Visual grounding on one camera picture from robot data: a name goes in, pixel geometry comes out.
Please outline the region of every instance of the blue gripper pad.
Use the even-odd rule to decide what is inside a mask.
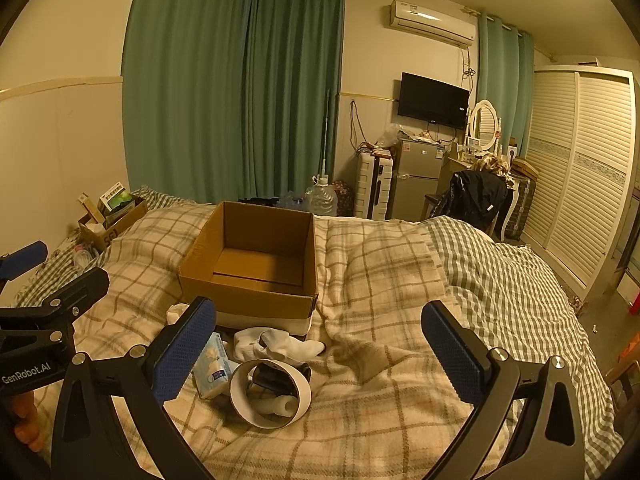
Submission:
[[[47,259],[47,246],[44,242],[34,242],[9,254],[0,262],[0,280],[10,282]]]
[[[490,370],[490,365],[487,361],[489,370],[482,368],[478,360],[479,356],[474,355],[474,350],[480,352],[484,350],[484,358],[486,358],[486,347],[474,333],[462,328],[439,301],[432,301],[423,307],[420,323],[424,337],[436,354],[460,400],[478,406],[484,399],[486,374]],[[468,346],[470,338],[475,338],[480,346],[473,344],[472,341],[472,346],[475,348],[470,349]]]
[[[174,324],[162,329],[149,345],[161,352],[153,368],[151,391],[156,400],[175,399],[216,326],[216,309],[211,300],[197,297]]]

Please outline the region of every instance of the freezer door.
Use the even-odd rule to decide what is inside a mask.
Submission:
[[[399,143],[398,173],[425,178],[438,178],[442,168],[444,149],[425,142],[403,140]]]
[[[437,178],[410,176],[394,179],[394,195],[391,206],[391,218],[419,222],[424,209],[424,196],[436,193]]]

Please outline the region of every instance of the white cylinder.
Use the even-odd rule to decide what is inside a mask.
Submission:
[[[281,416],[294,416],[298,410],[299,403],[299,400],[294,396],[280,395],[273,399],[252,400],[251,406],[256,412],[263,415],[275,413]]]

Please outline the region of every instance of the beige plaid blanket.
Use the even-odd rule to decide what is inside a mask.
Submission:
[[[152,210],[114,240],[103,265],[110,290],[76,321],[78,350],[110,358],[155,337],[180,300],[178,265],[212,211],[195,204]],[[399,221],[320,218],[316,244],[319,300],[308,337],[327,350],[310,362],[308,412],[286,428],[259,430],[228,397],[201,400],[191,378],[165,409],[217,479],[421,478],[471,412],[420,328],[429,300],[443,300],[462,318],[430,236]],[[59,389],[36,393],[49,429]],[[124,402],[115,401],[140,465],[158,474]],[[497,464],[505,438],[484,470]]]

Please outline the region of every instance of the bed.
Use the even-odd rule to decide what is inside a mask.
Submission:
[[[110,290],[76,321],[76,348],[93,359],[148,344],[180,301],[176,272],[214,206],[143,188],[149,212],[92,266]],[[50,254],[16,297],[39,304],[76,276],[76,234]],[[471,412],[455,394],[420,328],[420,311],[441,300],[490,348],[516,359],[565,357],[585,437],[585,478],[597,478],[622,447],[613,406],[587,335],[549,267],[528,247],[495,244],[447,217],[403,221],[316,219],[319,299],[309,338],[327,345],[312,360],[312,403],[286,428],[245,423],[225,396],[201,400],[189,378],[165,404],[175,425],[217,479],[421,478]],[[47,431],[60,384],[36,393]],[[121,399],[116,400],[139,464],[158,474]],[[494,468],[522,405],[515,402],[482,472]]]

